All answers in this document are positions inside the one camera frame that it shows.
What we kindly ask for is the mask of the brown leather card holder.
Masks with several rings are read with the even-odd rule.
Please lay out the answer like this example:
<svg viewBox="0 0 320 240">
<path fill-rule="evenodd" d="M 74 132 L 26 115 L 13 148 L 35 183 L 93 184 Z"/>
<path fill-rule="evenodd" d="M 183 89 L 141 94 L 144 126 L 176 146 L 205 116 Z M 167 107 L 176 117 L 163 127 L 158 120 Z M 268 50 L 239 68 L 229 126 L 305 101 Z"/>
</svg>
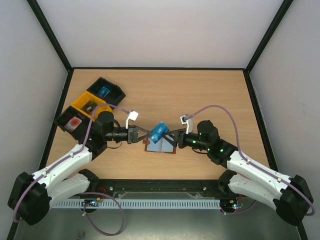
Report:
<svg viewBox="0 0 320 240">
<path fill-rule="evenodd" d="M 145 152 L 152 153 L 165 153 L 165 154 L 175 154 L 176 148 L 173 147 L 167 140 L 164 138 L 160 139 L 157 143 L 154 143 L 150 138 L 146 138 L 142 141 L 144 144 Z"/>
</svg>

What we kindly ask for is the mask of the black credit card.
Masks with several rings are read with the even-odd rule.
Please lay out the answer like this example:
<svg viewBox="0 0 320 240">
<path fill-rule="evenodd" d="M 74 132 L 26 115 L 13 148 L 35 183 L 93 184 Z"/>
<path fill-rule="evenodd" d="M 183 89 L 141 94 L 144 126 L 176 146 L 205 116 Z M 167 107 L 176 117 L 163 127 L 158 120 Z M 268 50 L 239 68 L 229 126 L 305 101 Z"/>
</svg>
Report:
<svg viewBox="0 0 320 240">
<path fill-rule="evenodd" d="M 82 110 L 87 113 L 90 114 L 95 108 L 96 108 L 97 104 L 91 100 L 89 100 L 83 107 Z"/>
</svg>

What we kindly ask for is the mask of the red credit card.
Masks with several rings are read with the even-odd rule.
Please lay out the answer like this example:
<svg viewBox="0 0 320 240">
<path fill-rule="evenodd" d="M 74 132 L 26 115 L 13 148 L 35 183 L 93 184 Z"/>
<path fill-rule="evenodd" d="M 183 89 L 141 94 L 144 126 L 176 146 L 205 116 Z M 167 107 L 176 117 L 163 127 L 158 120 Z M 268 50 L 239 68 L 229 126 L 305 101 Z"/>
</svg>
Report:
<svg viewBox="0 0 320 240">
<path fill-rule="evenodd" d="M 76 116 L 73 116 L 65 125 L 64 128 L 72 133 L 80 124 L 82 120 Z"/>
</svg>

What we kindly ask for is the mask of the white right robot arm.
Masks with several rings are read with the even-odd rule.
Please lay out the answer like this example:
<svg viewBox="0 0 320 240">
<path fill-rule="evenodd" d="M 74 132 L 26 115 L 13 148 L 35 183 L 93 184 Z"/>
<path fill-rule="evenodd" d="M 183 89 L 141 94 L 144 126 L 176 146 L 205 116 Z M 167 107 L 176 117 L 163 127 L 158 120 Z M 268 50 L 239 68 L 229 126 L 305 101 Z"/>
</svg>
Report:
<svg viewBox="0 0 320 240">
<path fill-rule="evenodd" d="M 197 125 L 197 132 L 178 129 L 163 134 L 173 147 L 191 147 L 206 151 L 207 157 L 225 172 L 218 179 L 218 191 L 244 195 L 276 211 L 290 225 L 299 225 L 304 217 L 315 213 L 314 202 L 306 180 L 270 169 L 245 155 L 239 148 L 219 136 L 218 129 L 209 120 Z"/>
</svg>

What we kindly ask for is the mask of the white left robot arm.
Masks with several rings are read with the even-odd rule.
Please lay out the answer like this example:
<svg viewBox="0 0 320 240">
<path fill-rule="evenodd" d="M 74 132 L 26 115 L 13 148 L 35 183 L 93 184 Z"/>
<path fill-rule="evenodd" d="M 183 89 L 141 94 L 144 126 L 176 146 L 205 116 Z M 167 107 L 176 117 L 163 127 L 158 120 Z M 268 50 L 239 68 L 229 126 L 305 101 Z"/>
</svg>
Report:
<svg viewBox="0 0 320 240">
<path fill-rule="evenodd" d="M 35 225 L 57 203 L 86 192 L 94 174 L 82 171 L 68 176 L 103 153 L 108 141 L 132 144 L 143 140 L 138 136 L 140 131 L 145 137 L 151 135 L 149 130 L 136 125 L 120 126 L 110 111 L 100 112 L 96 120 L 89 120 L 85 135 L 68 153 L 32 174 L 22 172 L 16 177 L 7 203 L 13 211 L 13 221 Z"/>
</svg>

